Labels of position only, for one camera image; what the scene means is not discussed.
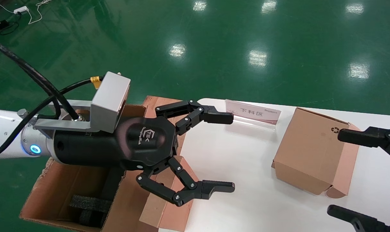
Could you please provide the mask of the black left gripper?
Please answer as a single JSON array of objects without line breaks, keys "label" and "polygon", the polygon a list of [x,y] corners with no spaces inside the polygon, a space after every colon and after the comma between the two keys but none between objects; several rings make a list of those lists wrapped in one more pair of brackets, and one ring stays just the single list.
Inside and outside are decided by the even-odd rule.
[{"label": "black left gripper", "polygon": [[164,117],[122,118],[113,133],[58,130],[55,160],[67,165],[162,171],[176,154],[175,126]]}]

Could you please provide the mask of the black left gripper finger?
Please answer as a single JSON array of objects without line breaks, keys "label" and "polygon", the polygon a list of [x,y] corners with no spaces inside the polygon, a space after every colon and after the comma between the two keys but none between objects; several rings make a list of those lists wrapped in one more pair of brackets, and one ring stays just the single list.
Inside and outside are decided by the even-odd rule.
[{"label": "black left gripper finger", "polygon": [[194,181],[194,179],[183,169],[182,165],[176,158],[170,158],[167,162],[169,167],[176,177],[183,184],[184,188],[180,191],[173,191],[150,178],[154,173],[152,170],[145,170],[137,176],[136,180],[139,186],[144,190],[162,198],[169,203],[178,207],[188,203],[193,199],[209,200],[214,192],[232,193],[235,191],[233,182],[202,180]]},{"label": "black left gripper finger", "polygon": [[179,101],[172,104],[162,105],[155,108],[157,117],[175,118],[185,117],[175,123],[176,133],[183,135],[191,128],[204,121],[214,124],[232,124],[233,113],[219,112],[214,106],[202,105],[197,101]]}]

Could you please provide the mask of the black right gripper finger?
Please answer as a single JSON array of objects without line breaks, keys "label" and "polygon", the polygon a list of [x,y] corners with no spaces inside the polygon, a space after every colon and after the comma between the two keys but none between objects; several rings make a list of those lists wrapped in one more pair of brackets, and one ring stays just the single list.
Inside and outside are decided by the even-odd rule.
[{"label": "black right gripper finger", "polygon": [[364,147],[380,147],[390,155],[390,129],[368,127],[365,131],[341,129],[338,140]]},{"label": "black right gripper finger", "polygon": [[356,232],[390,232],[390,226],[376,218],[337,205],[330,205],[327,214],[351,223]]}]

